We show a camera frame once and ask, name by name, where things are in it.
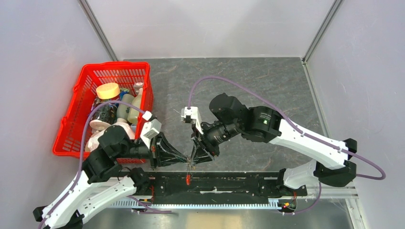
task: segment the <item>red plastic basket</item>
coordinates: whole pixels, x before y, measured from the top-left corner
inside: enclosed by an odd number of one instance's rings
[[[58,136],[53,146],[53,154],[79,158],[80,140],[86,119],[90,114],[96,98],[96,88],[104,83],[116,82],[120,87],[130,89],[135,95],[134,83],[143,82],[143,93],[140,108],[151,111],[153,106],[153,90],[149,79],[150,66],[146,62],[106,62],[83,66],[65,117],[61,120]],[[145,120],[139,114],[135,138],[139,138]],[[87,129],[86,142],[91,136],[91,128]],[[138,159],[119,159],[119,163],[144,163]]]

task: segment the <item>table surface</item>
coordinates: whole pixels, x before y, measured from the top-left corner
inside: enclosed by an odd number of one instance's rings
[[[207,58],[153,59],[150,78],[154,93],[153,113],[162,122],[162,131],[180,152],[192,152],[191,125],[180,122],[180,111],[187,105],[190,89],[199,78],[218,75],[231,79],[282,109],[294,122],[322,133],[304,69],[299,58]],[[208,106],[221,93],[238,98],[247,107],[263,102],[241,89],[218,80],[201,82],[192,105],[200,109],[203,121],[215,116]],[[252,143],[237,136],[220,145],[220,156],[213,162],[196,165],[199,171],[279,171],[302,165],[310,158],[294,150],[265,143]],[[185,171],[185,164],[158,168],[158,171]]]

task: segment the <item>plastic bottle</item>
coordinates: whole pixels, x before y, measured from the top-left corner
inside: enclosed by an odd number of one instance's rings
[[[137,131],[137,124],[132,124],[132,125],[131,125],[131,130],[132,130],[133,132],[136,132],[136,131]]]
[[[122,96],[121,101],[131,104],[132,101],[134,101],[134,99],[135,99],[135,97],[132,96],[131,94],[125,94]],[[129,115],[129,110],[130,110],[130,108],[127,105],[119,104],[118,109],[117,109],[117,119],[122,118],[122,119],[125,119],[125,121],[127,121],[128,115]]]
[[[139,94],[132,101],[133,106],[140,108],[140,102],[142,101],[142,93],[143,93],[143,88],[140,88],[139,89]],[[139,111],[131,108],[131,110],[129,111],[129,114],[128,114],[128,121],[130,123],[137,124],[138,123],[138,116],[139,116]]]
[[[119,85],[117,83],[102,84],[96,88],[96,93],[97,98],[95,99],[95,105],[93,107],[105,101],[119,100]],[[108,104],[97,110],[90,121],[90,126],[98,131],[102,131],[111,126],[117,118],[117,107],[117,104]]]
[[[121,92],[119,93],[119,99],[122,100],[125,94],[128,94],[130,90],[128,88],[120,88]]]
[[[139,89],[140,88],[143,88],[143,83],[135,83],[134,84],[135,95],[139,94]]]

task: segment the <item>black linear rail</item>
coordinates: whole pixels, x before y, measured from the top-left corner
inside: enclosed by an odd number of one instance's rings
[[[293,196],[294,191],[298,196],[308,195],[305,186],[278,188],[278,172],[190,172],[190,185],[186,184],[187,172],[146,174],[154,187],[154,204],[265,204],[268,198]],[[223,193],[204,193],[215,188]]]

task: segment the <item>yellow bottle cap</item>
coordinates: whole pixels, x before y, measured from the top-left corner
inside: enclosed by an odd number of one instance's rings
[[[96,88],[97,97],[100,99],[111,99],[119,95],[119,85],[117,83],[105,83]]]

